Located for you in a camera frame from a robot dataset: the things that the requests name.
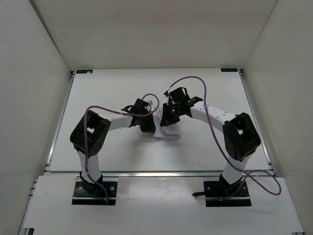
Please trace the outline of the white skirt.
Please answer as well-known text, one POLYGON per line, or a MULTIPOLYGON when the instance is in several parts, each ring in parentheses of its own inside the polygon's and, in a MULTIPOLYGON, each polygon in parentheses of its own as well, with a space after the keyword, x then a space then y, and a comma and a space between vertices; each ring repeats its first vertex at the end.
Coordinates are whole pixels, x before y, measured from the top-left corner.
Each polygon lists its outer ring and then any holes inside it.
POLYGON ((174 139, 178 140, 181 138, 181 128, 180 124, 172 124, 168 126, 161 127, 161 121, 163 117, 163 113, 165 108, 164 105, 167 105, 167 103, 162 104, 162 106, 159 106, 158 109, 153 113, 153 121, 155 124, 155 132, 153 133, 153 138, 155 139, 174 139))

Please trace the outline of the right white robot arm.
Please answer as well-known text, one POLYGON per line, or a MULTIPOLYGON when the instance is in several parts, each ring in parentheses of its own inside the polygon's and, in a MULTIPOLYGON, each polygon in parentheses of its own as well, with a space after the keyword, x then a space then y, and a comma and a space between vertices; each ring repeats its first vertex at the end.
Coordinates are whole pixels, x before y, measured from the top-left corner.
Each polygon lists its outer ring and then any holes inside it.
POLYGON ((211 131, 218 130, 224 137, 223 154, 226 166, 219 176, 219 190, 231 196, 239 189, 246 164, 261 144, 259 134, 247 113, 229 113, 211 105, 200 97, 190 97, 187 89, 179 87, 164 95, 167 102, 162 106, 161 127, 169 127, 188 116, 209 124, 211 131))

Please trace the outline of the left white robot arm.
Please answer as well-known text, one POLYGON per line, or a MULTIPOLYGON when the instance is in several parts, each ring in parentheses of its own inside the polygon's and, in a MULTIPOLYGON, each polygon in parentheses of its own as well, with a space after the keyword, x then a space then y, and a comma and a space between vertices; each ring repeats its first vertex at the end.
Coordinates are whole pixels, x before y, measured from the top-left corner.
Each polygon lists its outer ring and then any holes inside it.
POLYGON ((108 189, 103 185, 98 153, 104 145, 109 131, 139 126, 141 131, 153 133, 152 102, 138 98, 134 105, 126 106, 122 112, 111 112, 103 116, 88 109, 70 135, 70 142, 79 155, 80 179, 83 189, 92 197, 102 196, 108 201, 108 189))

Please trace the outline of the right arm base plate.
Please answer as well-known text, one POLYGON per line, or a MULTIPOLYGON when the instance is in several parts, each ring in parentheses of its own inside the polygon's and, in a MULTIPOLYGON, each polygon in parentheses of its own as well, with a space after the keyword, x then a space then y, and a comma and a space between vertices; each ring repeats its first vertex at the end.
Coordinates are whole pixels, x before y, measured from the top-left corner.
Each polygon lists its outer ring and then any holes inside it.
POLYGON ((204 196, 206 207, 252 206, 247 183, 242 180, 229 187, 219 180, 204 180, 203 190, 194 192, 192 196, 204 196))

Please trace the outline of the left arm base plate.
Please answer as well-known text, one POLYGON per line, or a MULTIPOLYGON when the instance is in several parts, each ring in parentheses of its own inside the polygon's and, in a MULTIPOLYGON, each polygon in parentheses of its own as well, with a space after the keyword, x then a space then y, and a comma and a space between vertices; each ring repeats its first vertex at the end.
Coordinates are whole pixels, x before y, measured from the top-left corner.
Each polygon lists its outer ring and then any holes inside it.
POLYGON ((77 177, 71 203, 73 205, 114 206, 117 196, 117 180, 102 181, 101 184, 102 187, 94 186, 77 177))

